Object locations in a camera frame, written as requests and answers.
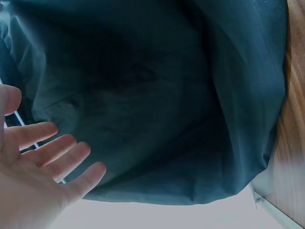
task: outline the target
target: dark green fabric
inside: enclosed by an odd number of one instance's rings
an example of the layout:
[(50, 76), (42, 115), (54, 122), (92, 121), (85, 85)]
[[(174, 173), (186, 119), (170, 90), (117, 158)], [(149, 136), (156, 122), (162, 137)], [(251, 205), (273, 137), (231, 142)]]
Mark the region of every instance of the dark green fabric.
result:
[(208, 203), (266, 169), (285, 0), (12, 0), (0, 29), (0, 73), (14, 71), (24, 118), (91, 145), (66, 181), (106, 164), (87, 199)]

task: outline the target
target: wooden floor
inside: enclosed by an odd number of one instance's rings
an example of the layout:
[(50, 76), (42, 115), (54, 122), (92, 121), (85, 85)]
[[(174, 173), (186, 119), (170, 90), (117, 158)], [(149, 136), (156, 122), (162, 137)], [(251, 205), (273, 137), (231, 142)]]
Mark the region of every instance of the wooden floor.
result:
[(274, 156), (254, 180), (255, 190), (305, 228), (305, 0), (287, 0), (288, 96), (278, 124)]

